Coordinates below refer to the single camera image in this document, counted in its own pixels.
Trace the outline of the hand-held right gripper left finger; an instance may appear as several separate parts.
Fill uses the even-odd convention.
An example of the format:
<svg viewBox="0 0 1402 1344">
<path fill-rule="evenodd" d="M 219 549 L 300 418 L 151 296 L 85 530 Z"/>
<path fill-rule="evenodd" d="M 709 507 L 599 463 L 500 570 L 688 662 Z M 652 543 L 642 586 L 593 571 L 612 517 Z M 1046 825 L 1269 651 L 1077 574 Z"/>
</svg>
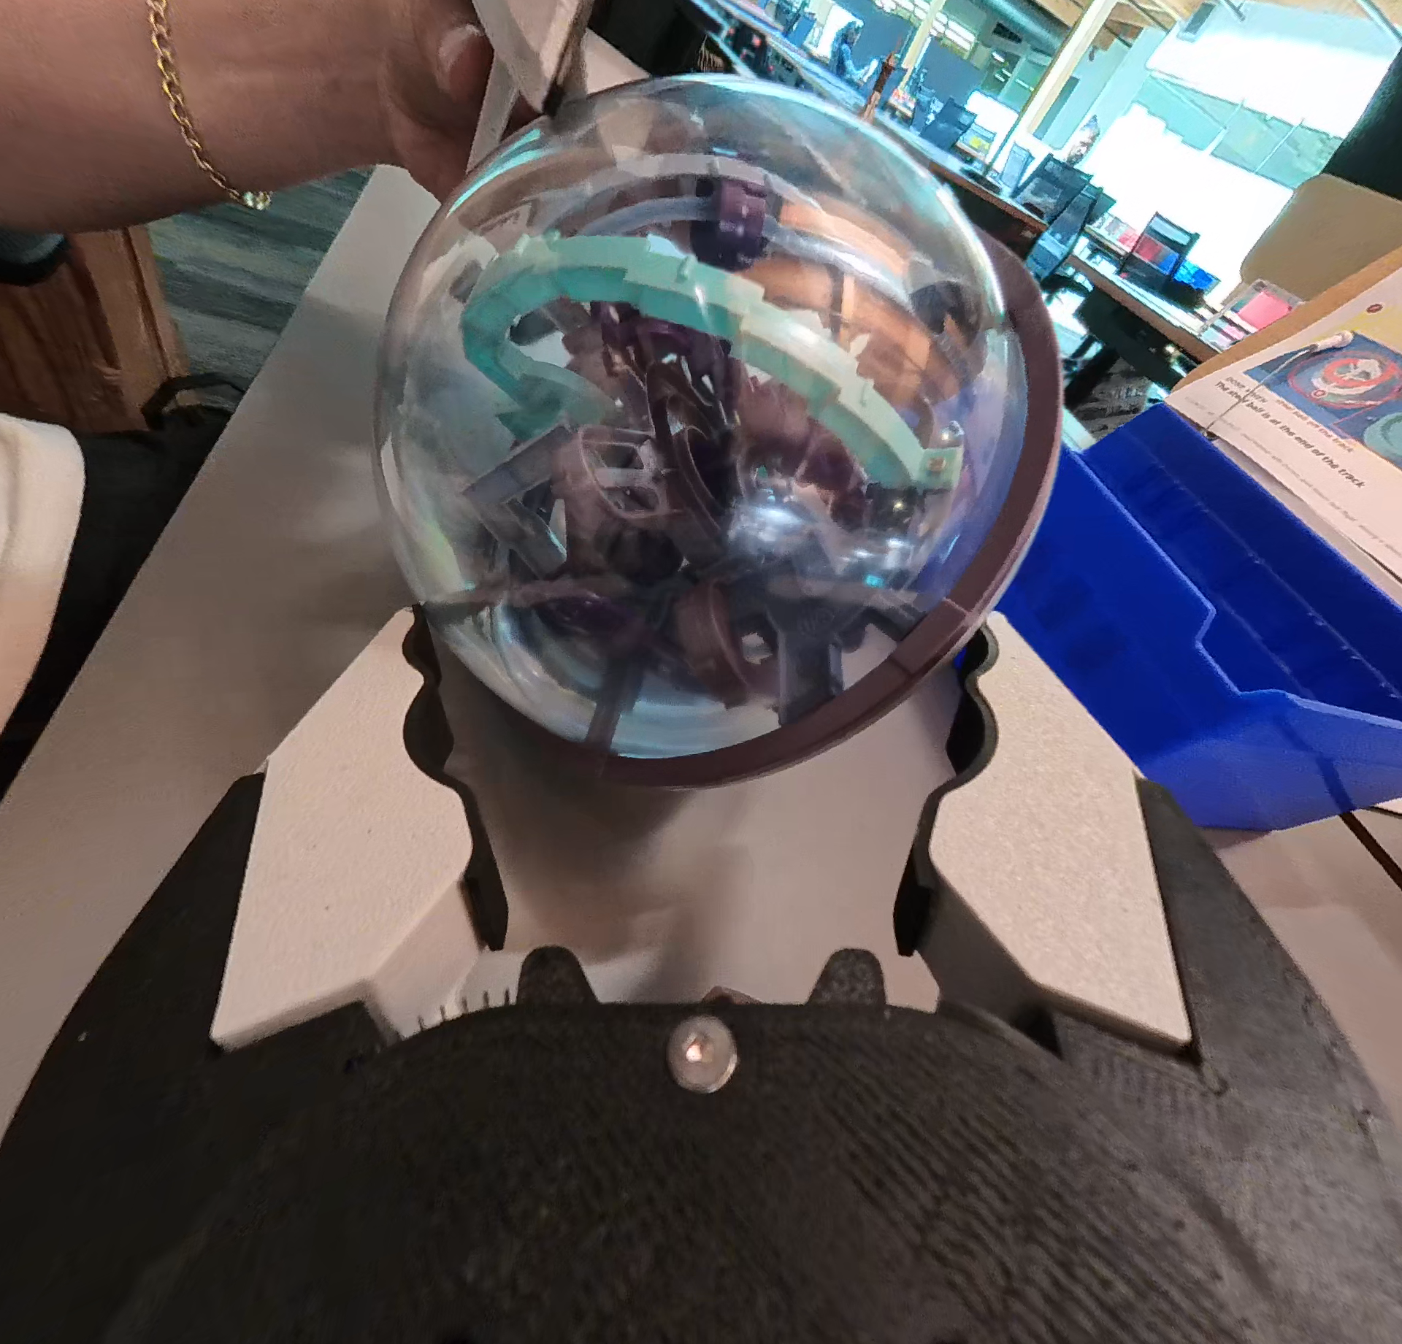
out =
<svg viewBox="0 0 1402 1344">
<path fill-rule="evenodd" d="M 352 1005 L 392 1037 L 474 1008 L 509 913 L 476 799 L 447 773 L 431 635 L 420 609 L 393 615 L 260 768 L 218 1046 Z"/>
</svg>

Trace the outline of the person's left forearm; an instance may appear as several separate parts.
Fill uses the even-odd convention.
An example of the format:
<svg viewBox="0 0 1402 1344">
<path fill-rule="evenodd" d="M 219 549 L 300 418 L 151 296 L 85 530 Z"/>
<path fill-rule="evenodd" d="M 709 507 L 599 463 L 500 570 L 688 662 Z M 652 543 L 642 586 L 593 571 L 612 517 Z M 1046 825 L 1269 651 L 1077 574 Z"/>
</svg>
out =
<svg viewBox="0 0 1402 1344">
<path fill-rule="evenodd" d="M 376 19 L 377 0 L 3 0 L 3 228 L 117 228 L 370 163 Z"/>
</svg>

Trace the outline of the red acrylic stand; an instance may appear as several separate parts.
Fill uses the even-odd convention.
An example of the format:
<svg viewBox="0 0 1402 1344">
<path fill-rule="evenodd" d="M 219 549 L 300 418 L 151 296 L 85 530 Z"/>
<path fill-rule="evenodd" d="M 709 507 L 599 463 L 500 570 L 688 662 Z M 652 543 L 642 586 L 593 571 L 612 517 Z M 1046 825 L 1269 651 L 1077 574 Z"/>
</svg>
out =
<svg viewBox="0 0 1402 1344">
<path fill-rule="evenodd" d="M 1224 307 L 1205 320 L 1199 337 L 1213 353 L 1224 353 L 1230 346 L 1287 317 L 1300 304 L 1300 296 L 1271 280 L 1240 283 Z"/>
</svg>

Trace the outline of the blue plastic bin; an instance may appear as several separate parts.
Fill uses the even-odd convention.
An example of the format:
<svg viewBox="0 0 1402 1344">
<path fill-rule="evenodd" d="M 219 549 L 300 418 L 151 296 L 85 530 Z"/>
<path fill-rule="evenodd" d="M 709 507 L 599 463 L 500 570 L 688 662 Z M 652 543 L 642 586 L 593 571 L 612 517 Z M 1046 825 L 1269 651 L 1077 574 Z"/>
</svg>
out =
<svg viewBox="0 0 1402 1344">
<path fill-rule="evenodd" d="M 1062 451 L 998 609 L 1201 827 L 1399 800 L 1399 603 L 1166 404 Z"/>
</svg>

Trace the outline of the clear plastic maze ball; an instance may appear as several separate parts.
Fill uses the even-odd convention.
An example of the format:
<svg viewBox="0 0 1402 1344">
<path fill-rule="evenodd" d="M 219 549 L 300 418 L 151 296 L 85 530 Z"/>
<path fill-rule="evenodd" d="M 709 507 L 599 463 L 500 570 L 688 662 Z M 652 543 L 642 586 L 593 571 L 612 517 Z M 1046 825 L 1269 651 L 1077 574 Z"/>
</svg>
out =
<svg viewBox="0 0 1402 1344">
<path fill-rule="evenodd" d="M 956 657 L 1050 495 L 1043 292 L 878 125 L 656 76 L 506 139 L 380 337 L 374 469 L 436 635 L 589 774 L 807 761 Z"/>
</svg>

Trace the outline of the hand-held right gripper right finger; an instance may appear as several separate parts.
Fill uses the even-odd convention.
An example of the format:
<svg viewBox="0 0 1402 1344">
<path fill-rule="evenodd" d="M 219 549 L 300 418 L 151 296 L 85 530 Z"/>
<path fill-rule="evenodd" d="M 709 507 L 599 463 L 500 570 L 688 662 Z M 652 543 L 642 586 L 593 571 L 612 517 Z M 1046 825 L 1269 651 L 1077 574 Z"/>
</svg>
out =
<svg viewBox="0 0 1402 1344">
<path fill-rule="evenodd" d="M 1135 762 L 1001 612 L 956 682 L 953 774 L 920 812 L 899 939 L 938 1008 L 1024 1027 L 1065 1015 L 1186 1049 Z"/>
</svg>

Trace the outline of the person's left hand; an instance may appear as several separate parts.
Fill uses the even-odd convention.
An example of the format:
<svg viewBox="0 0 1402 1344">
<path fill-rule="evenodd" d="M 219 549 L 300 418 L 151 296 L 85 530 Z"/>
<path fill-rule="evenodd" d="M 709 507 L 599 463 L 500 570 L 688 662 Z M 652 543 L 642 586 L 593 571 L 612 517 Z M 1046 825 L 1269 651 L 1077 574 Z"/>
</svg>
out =
<svg viewBox="0 0 1402 1344">
<path fill-rule="evenodd" d="M 363 156 L 444 198 L 465 178 L 494 57 L 472 0 L 377 0 Z"/>
</svg>

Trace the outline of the printed instruction sheet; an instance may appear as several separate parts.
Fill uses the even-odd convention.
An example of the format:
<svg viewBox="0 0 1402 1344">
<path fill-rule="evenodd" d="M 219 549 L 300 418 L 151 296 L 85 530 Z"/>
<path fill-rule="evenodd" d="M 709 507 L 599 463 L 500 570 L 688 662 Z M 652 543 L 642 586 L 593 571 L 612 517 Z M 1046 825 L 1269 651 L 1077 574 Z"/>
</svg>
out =
<svg viewBox="0 0 1402 1344">
<path fill-rule="evenodd" d="M 1167 406 L 1399 575 L 1398 251 L 1208 361 Z"/>
</svg>

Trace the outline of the person's pale clothing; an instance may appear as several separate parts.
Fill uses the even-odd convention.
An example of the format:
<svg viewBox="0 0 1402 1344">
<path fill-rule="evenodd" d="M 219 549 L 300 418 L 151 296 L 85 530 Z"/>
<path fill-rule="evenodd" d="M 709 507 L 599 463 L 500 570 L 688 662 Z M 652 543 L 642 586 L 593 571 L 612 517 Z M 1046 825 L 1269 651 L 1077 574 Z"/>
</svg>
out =
<svg viewBox="0 0 1402 1344">
<path fill-rule="evenodd" d="M 2 416 L 2 721 L 9 723 L 56 622 L 87 470 L 59 425 Z"/>
</svg>

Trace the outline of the black water bottle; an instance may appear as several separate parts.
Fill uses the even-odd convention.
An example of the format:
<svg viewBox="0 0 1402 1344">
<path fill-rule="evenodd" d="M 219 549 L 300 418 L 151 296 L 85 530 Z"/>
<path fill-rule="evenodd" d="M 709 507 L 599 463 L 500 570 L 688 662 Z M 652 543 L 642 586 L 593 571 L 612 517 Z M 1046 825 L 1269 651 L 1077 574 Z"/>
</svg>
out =
<svg viewBox="0 0 1402 1344">
<path fill-rule="evenodd" d="M 142 407 L 148 431 L 160 431 L 171 421 L 187 423 L 219 422 L 233 418 L 247 384 L 219 372 L 186 372 L 163 381 Z"/>
</svg>

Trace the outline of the black card on cardboard stand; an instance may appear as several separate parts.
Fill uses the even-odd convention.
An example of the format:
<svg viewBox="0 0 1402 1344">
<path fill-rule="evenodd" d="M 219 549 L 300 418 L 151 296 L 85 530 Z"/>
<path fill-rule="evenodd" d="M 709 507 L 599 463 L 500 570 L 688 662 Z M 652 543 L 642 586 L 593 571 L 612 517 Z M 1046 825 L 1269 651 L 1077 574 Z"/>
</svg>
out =
<svg viewBox="0 0 1402 1344">
<path fill-rule="evenodd" d="M 1399 108 L 1360 120 L 1325 169 L 1303 181 L 1242 263 L 1245 283 L 1309 299 L 1401 244 Z"/>
</svg>

